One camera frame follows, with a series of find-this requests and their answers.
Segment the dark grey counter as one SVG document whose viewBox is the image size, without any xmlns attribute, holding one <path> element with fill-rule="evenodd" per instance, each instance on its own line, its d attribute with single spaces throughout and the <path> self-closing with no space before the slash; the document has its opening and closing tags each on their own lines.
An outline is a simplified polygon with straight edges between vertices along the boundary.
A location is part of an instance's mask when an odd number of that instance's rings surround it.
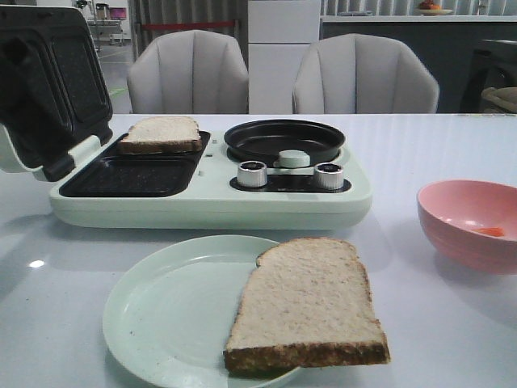
<svg viewBox="0 0 517 388">
<path fill-rule="evenodd" d="M 327 16 L 322 39 L 348 33 L 407 44 L 439 84 L 439 113 L 482 112 L 481 92 L 516 85 L 515 16 Z"/>
</svg>

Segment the mint green breakfast maker base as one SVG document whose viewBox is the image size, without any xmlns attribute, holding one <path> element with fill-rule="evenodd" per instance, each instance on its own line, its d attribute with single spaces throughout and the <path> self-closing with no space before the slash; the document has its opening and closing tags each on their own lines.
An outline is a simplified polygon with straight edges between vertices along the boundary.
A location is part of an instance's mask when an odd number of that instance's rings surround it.
<svg viewBox="0 0 517 388">
<path fill-rule="evenodd" d="M 76 226 L 100 228 L 334 230 L 359 223 L 372 186 L 348 147 L 334 163 L 340 189 L 313 183 L 313 168 L 271 168 L 264 188 L 237 184 L 239 163 L 222 133 L 202 133 L 186 154 L 120 154 L 100 148 L 50 191 L 53 212 Z"/>
</svg>

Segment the white cabinet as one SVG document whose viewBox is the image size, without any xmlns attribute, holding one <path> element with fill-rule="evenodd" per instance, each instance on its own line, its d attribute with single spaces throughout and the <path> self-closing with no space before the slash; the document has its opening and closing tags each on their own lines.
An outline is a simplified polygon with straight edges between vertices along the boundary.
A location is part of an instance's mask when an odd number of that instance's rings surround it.
<svg viewBox="0 0 517 388">
<path fill-rule="evenodd" d="M 320 36 L 320 1 L 249 1 L 251 114 L 290 114 L 292 89 L 306 49 Z"/>
</svg>

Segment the mint green breakfast maker lid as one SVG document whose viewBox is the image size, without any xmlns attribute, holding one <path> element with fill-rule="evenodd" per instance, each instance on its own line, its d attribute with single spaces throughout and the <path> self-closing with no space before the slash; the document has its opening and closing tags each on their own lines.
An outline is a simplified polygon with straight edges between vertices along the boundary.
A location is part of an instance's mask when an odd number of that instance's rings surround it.
<svg viewBox="0 0 517 388">
<path fill-rule="evenodd" d="M 72 7 L 1 7 L 1 122 L 19 161 L 57 181 L 69 151 L 105 144 L 111 100 L 86 20 Z"/>
</svg>

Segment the grey upholstered right chair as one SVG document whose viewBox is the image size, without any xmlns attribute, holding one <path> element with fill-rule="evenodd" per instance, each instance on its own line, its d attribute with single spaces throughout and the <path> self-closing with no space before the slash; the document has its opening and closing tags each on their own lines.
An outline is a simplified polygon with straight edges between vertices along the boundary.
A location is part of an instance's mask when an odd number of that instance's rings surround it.
<svg viewBox="0 0 517 388">
<path fill-rule="evenodd" d="M 296 114 L 429 114 L 438 102 L 438 82 L 409 46 L 356 33 L 311 44 L 292 88 Z"/>
</svg>

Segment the mint green round plate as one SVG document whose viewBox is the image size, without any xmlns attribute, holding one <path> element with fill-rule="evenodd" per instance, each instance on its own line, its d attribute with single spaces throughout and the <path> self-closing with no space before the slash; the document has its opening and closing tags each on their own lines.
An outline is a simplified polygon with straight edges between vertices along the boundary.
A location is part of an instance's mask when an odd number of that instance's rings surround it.
<svg viewBox="0 0 517 388">
<path fill-rule="evenodd" d="M 243 235 L 193 238 L 129 269 L 110 293 L 103 334 L 114 358 L 160 387 L 282 387 L 295 368 L 230 373 L 223 350 L 255 260 L 275 246 Z"/>
</svg>

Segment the silver left control knob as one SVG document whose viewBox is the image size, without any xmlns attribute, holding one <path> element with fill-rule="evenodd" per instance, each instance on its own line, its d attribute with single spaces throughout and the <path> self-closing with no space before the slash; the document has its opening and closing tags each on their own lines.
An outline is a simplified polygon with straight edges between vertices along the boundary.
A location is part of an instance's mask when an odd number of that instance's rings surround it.
<svg viewBox="0 0 517 388">
<path fill-rule="evenodd" d="M 237 183 L 245 188 L 261 188 L 267 184 L 267 165 L 260 161 L 241 162 L 237 168 Z"/>
</svg>

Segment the grey upholstered chair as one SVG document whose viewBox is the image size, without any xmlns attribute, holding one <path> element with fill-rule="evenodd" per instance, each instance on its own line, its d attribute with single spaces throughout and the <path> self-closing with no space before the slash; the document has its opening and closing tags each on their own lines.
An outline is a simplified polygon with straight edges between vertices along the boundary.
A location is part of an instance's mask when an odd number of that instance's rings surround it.
<svg viewBox="0 0 517 388">
<path fill-rule="evenodd" d="M 191 30 L 154 39 L 128 71 L 138 114 L 246 114 L 249 75 L 235 38 Z"/>
<path fill-rule="evenodd" d="M 296 114 L 429 114 L 438 102 L 438 82 L 409 46 L 356 33 L 311 44 L 292 88 Z"/>
</svg>

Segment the fruit bowl on counter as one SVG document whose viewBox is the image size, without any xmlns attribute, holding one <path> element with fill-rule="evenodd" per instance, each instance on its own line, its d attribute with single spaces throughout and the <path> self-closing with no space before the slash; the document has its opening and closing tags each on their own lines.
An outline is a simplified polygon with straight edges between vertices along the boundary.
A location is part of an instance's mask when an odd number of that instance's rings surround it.
<svg viewBox="0 0 517 388">
<path fill-rule="evenodd" d="M 436 15 L 451 15 L 452 9 L 444 9 L 440 4 L 433 0 L 421 1 L 415 8 L 418 15 L 436 16 Z"/>
</svg>

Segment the black round frying pan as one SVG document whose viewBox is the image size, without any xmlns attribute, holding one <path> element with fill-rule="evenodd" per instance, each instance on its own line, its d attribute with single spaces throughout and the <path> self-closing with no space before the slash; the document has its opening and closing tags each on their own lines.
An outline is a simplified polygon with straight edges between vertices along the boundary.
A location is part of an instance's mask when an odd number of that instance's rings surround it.
<svg viewBox="0 0 517 388">
<path fill-rule="evenodd" d="M 237 125 L 224 135 L 229 154 L 239 161 L 258 160 L 269 167 L 284 150 L 299 150 L 311 166 L 337 157 L 345 143 L 338 129 L 308 120 L 256 120 Z"/>
</svg>

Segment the pink plastic bowl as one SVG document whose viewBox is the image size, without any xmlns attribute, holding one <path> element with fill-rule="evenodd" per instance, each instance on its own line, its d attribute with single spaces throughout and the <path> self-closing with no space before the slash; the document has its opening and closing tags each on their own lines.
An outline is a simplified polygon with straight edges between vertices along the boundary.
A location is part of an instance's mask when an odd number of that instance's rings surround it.
<svg viewBox="0 0 517 388">
<path fill-rule="evenodd" d="M 502 183 L 450 179 L 417 194 L 424 234 L 438 252 L 478 271 L 516 274 L 516 188 Z M 504 237 L 473 232 L 502 227 Z"/>
</svg>

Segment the bread slice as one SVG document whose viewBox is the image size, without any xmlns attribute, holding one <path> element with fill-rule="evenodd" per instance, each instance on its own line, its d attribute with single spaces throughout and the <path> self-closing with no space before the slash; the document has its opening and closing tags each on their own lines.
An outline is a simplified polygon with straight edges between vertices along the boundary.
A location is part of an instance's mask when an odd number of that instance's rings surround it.
<svg viewBox="0 0 517 388">
<path fill-rule="evenodd" d="M 366 268 L 335 238 L 294 238 L 263 252 L 224 349 L 232 373 L 390 361 Z"/>
<path fill-rule="evenodd" d="M 118 142 L 122 154 L 196 152 L 201 148 L 199 126 L 186 116 L 156 116 L 140 120 Z"/>
</svg>

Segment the grey upholstered left chair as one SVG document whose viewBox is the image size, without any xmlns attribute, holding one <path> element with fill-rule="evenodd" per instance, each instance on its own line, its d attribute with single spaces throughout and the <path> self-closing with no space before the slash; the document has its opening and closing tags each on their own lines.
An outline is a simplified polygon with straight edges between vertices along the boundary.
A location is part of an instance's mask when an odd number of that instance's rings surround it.
<svg viewBox="0 0 517 388">
<path fill-rule="evenodd" d="M 249 75 L 235 38 L 191 30 L 154 39 L 128 71 L 138 114 L 246 114 Z"/>
</svg>

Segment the silver control knob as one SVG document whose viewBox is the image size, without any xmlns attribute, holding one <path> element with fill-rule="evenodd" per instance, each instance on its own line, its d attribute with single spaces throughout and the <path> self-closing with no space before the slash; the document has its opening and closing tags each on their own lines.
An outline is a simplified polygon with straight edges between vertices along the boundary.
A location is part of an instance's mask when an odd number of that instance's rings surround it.
<svg viewBox="0 0 517 388">
<path fill-rule="evenodd" d="M 331 162 L 318 163 L 313 168 L 313 184 L 322 190 L 339 190 L 344 186 L 343 167 Z"/>
<path fill-rule="evenodd" d="M 260 161 L 241 162 L 237 168 L 237 183 L 245 188 L 261 188 L 267 184 L 267 165 Z"/>
</svg>

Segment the silver right control knob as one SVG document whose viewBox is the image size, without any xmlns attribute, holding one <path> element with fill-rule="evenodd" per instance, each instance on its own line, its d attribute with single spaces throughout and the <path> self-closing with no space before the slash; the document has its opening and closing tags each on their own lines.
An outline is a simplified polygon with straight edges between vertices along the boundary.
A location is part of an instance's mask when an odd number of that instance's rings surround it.
<svg viewBox="0 0 517 388">
<path fill-rule="evenodd" d="M 344 186 L 343 167 L 331 162 L 318 163 L 313 168 L 313 184 L 322 190 L 339 190 Z"/>
</svg>

